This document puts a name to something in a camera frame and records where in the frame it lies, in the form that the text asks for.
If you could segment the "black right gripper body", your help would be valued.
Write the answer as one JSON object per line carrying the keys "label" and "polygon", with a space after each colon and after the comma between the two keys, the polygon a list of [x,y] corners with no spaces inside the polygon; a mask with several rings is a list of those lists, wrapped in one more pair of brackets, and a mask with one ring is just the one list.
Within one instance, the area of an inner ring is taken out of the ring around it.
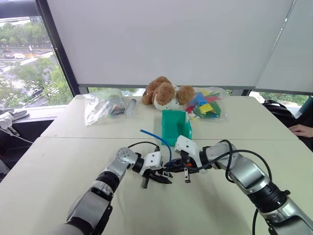
{"label": "black right gripper body", "polygon": [[196,172],[196,163],[195,161],[189,156],[189,154],[185,151],[180,152],[182,164],[184,167],[190,172]]}

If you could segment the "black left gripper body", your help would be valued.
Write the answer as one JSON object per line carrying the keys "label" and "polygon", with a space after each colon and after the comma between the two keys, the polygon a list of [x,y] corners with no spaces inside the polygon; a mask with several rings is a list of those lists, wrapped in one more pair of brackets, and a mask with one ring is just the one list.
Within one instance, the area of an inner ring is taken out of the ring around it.
{"label": "black left gripper body", "polygon": [[151,175],[156,175],[162,170],[162,167],[143,167],[138,173],[142,177],[150,177]]}

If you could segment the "bystander bare hand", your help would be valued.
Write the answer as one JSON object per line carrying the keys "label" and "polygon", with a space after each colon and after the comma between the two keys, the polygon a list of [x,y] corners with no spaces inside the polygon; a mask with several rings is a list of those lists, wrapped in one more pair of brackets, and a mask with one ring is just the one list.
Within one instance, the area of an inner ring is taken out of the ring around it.
{"label": "bystander bare hand", "polygon": [[294,133],[296,136],[312,138],[313,137],[313,128],[305,125],[294,125],[289,127],[289,130]]}

